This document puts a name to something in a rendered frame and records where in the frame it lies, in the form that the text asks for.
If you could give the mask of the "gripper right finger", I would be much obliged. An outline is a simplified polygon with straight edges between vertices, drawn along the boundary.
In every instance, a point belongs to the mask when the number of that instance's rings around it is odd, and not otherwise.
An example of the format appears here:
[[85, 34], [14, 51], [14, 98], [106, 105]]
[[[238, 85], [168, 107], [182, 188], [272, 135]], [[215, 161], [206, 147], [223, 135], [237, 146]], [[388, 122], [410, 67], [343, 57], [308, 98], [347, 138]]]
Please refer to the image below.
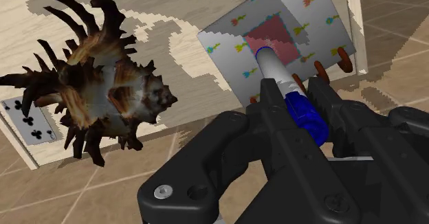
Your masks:
[[329, 127], [329, 164], [357, 206], [357, 223], [429, 224], [429, 113], [396, 107], [383, 116], [317, 77], [307, 97]]

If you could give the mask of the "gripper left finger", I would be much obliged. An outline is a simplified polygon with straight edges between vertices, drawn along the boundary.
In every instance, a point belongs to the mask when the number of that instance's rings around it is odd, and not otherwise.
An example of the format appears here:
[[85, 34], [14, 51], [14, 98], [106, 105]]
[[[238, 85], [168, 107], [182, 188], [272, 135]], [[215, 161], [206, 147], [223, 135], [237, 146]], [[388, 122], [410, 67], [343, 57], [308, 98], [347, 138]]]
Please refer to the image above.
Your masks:
[[142, 184], [143, 224], [215, 224], [219, 199], [251, 161], [267, 183], [234, 224], [360, 224], [360, 209], [276, 83], [245, 113], [225, 111]]

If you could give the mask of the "white pen with blue grip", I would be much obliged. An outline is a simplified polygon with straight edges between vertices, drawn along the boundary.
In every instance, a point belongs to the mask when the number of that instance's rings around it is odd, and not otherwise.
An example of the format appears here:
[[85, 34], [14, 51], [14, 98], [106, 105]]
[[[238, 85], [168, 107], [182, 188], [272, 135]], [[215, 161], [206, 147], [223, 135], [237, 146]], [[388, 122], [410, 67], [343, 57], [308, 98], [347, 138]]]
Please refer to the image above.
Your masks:
[[293, 79], [271, 47], [262, 47], [256, 52], [256, 61], [264, 78], [273, 78], [281, 92], [287, 111], [299, 128], [306, 129], [318, 147], [329, 136], [327, 123], [310, 103], [304, 91]]

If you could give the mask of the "grey patterned board orange pegs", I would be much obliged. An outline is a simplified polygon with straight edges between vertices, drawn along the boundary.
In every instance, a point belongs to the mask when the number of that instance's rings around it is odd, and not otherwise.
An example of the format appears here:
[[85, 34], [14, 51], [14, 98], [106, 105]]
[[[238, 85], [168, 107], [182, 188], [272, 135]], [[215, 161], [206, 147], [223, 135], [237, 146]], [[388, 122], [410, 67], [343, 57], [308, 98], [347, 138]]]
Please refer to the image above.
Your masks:
[[245, 0], [197, 38], [243, 106], [258, 99], [263, 74], [257, 51], [270, 47], [290, 74], [305, 81], [355, 48], [332, 0]]

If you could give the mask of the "spiky brown seashell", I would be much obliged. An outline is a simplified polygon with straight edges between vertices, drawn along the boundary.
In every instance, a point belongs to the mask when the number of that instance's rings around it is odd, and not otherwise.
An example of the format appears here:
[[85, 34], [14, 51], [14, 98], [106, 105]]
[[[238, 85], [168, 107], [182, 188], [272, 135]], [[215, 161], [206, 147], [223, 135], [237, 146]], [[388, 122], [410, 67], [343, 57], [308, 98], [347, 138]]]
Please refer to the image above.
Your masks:
[[178, 101], [165, 85], [162, 76], [154, 75], [152, 60], [143, 66], [133, 61], [137, 38], [121, 30], [125, 15], [114, 0], [91, 0], [100, 8], [104, 21], [98, 26], [95, 17], [76, 0], [56, 0], [73, 10], [81, 19], [77, 23], [67, 13], [47, 6], [46, 10], [65, 22], [78, 37], [67, 40], [65, 59], [57, 58], [50, 44], [38, 43], [49, 56], [49, 68], [38, 58], [40, 70], [25, 68], [23, 74], [0, 76], [1, 86], [23, 89], [21, 112], [30, 107], [56, 104], [62, 113], [60, 123], [67, 127], [64, 146], [73, 147], [80, 159], [88, 153], [93, 163], [104, 166], [100, 143], [103, 137], [116, 139], [122, 149], [142, 150], [137, 137], [138, 126], [156, 124], [160, 113]]

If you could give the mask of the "light wooden table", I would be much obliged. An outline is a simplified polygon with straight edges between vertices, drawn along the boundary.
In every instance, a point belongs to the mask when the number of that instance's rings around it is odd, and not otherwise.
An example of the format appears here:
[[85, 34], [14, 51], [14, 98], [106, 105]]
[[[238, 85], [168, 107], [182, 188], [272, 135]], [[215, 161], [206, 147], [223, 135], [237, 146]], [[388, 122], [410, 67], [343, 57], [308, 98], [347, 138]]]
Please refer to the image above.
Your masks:
[[[104, 14], [91, 0], [76, 0], [102, 25]], [[165, 149], [177, 152], [190, 138], [192, 126], [206, 118], [239, 107], [215, 64], [205, 53], [197, 33], [245, 0], [114, 0], [125, 19], [125, 34], [136, 36], [132, 59], [155, 63], [155, 72], [178, 98], [157, 123], [141, 124], [137, 136], [147, 155], [151, 144], [169, 137]], [[0, 0], [0, 75], [38, 69], [38, 57], [46, 53], [45, 40], [59, 58], [66, 40], [75, 38], [72, 29], [51, 13], [70, 9], [55, 0]]]

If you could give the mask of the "grey clubs playing card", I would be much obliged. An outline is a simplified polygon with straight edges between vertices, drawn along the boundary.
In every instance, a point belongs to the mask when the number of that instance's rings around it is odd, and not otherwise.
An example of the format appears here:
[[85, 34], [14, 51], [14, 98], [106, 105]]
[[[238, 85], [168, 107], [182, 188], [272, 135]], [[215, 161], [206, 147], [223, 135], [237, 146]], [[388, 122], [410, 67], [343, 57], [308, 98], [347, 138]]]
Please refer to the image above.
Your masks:
[[30, 105], [28, 116], [22, 113], [22, 96], [0, 100], [5, 118], [14, 132], [27, 146], [55, 142], [63, 139], [62, 133], [48, 122], [40, 107]]

